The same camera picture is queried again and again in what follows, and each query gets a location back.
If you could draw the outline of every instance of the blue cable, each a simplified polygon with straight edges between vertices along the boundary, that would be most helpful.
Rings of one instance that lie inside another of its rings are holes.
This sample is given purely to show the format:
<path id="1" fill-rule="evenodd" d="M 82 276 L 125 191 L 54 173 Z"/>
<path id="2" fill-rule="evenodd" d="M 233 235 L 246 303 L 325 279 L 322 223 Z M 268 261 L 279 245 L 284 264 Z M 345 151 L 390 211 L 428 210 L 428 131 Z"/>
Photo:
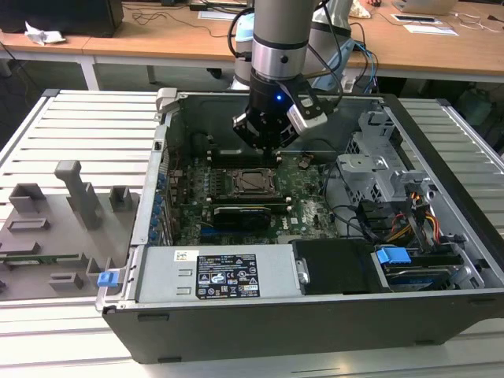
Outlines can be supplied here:
<path id="1" fill-rule="evenodd" d="M 371 59 L 371 76 L 369 77 L 368 85 L 366 85 L 365 88 L 364 88 L 364 93 L 365 93 L 365 92 L 367 92 L 368 90 L 371 89 L 369 86 L 372 84 L 372 82 L 375 79 L 375 76 L 376 76 L 375 64 L 374 64 L 374 60 L 372 59 L 372 54 L 364 46 L 362 46 L 360 43 L 355 43 L 355 44 L 357 45 L 357 47 L 359 49 L 361 49 L 364 52 L 364 54 L 366 54 L 366 56 L 369 59 Z"/>

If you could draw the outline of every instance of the warning label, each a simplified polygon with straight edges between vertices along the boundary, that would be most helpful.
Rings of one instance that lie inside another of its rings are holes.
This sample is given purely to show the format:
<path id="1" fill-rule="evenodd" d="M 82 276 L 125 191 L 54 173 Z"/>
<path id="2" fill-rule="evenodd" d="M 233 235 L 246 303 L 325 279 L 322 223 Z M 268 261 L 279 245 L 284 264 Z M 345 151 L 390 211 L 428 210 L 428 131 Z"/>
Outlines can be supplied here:
<path id="1" fill-rule="evenodd" d="M 260 296 L 255 254 L 198 256 L 196 277 L 199 299 Z"/>

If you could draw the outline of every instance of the aluminum profile table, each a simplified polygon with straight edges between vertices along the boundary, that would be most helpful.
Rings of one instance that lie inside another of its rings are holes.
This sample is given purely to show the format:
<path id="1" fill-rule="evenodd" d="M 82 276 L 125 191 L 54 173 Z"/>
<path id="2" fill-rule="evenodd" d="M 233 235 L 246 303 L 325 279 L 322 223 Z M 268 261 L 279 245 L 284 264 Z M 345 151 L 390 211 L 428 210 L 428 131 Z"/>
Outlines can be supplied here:
<path id="1" fill-rule="evenodd" d="M 60 159 L 80 159 L 82 176 L 96 191 L 127 184 L 141 193 L 156 126 L 154 99 L 155 93 L 87 91 L 41 98 L 0 153 L 0 221 L 10 211 L 8 197 L 17 182 L 38 182 L 45 193 L 65 192 L 52 174 Z M 434 100 L 402 101 L 469 193 L 489 217 L 494 214 L 502 233 L 502 162 L 450 107 Z M 416 161 L 410 150 L 407 154 Z M 442 346 L 139 365 L 96 312 L 94 300 L 0 302 L 0 376 L 43 371 L 53 378 L 497 378 L 504 369 L 502 319 L 476 324 Z"/>

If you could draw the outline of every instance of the desk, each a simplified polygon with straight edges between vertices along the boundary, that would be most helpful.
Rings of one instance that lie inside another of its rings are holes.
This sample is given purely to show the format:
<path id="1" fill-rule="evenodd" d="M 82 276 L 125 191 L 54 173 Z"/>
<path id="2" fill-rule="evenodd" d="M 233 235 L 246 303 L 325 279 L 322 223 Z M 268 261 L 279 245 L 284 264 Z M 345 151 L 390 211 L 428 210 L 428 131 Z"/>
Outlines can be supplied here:
<path id="1" fill-rule="evenodd" d="M 503 6 L 459 2 L 454 8 L 454 12 L 481 16 L 483 25 L 499 33 L 465 28 L 454 16 L 438 17 L 453 26 L 458 37 L 412 34 L 403 26 L 389 24 L 374 13 L 400 24 L 390 16 L 400 13 L 390 0 L 382 1 L 380 8 L 367 8 L 373 12 L 371 19 L 350 19 L 350 22 L 362 24 L 367 46 L 380 61 L 379 76 L 504 83 L 504 24 L 487 20 L 489 14 L 504 20 Z M 352 27 L 352 37 L 362 40 L 357 25 Z M 355 53 L 346 73 L 358 72 L 363 65 L 364 58 Z"/>
<path id="2" fill-rule="evenodd" d="M 206 26 L 214 35 L 225 35 L 229 28 L 229 21 L 199 20 L 198 13 L 187 8 L 161 8 L 159 4 L 138 2 L 125 5 L 154 7 L 143 9 L 150 14 L 160 9 L 189 24 Z M 463 28 L 453 16 L 440 19 L 453 25 L 458 37 L 412 34 L 377 15 L 370 20 L 352 18 L 350 22 L 360 22 L 364 27 L 368 48 L 380 60 L 379 76 L 504 83 L 504 30 L 502 23 L 486 20 L 488 14 L 504 19 L 504 7 L 459 2 L 455 10 L 481 15 L 484 25 L 502 32 Z M 382 6 L 372 11 L 389 20 L 391 13 L 398 13 L 390 0 L 383 0 Z M 228 51 L 226 38 L 212 38 L 204 28 L 193 28 L 168 16 L 140 25 L 133 19 L 133 13 L 137 12 L 124 9 L 124 22 L 112 39 L 67 36 L 68 43 L 39 46 L 24 35 L 4 34 L 3 41 L 19 59 L 79 63 L 91 90 L 99 89 L 96 64 L 233 68 L 234 58 Z M 361 39 L 360 29 L 355 28 L 353 36 Z M 0 58 L 9 55 L 0 50 Z M 354 53 L 345 73 L 355 77 L 363 66 L 363 57 Z"/>

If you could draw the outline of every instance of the motherboard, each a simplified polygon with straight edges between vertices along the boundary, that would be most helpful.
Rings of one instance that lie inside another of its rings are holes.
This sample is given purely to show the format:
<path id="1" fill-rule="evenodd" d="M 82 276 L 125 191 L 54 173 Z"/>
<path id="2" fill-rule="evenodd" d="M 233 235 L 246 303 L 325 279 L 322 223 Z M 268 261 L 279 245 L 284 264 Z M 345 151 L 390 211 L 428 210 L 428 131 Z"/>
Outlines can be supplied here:
<path id="1" fill-rule="evenodd" d="M 323 197 L 326 165 L 312 159 L 285 154 L 270 168 L 240 168 L 246 164 L 192 158 L 172 170 L 167 197 L 174 244 L 285 244 L 337 237 Z"/>

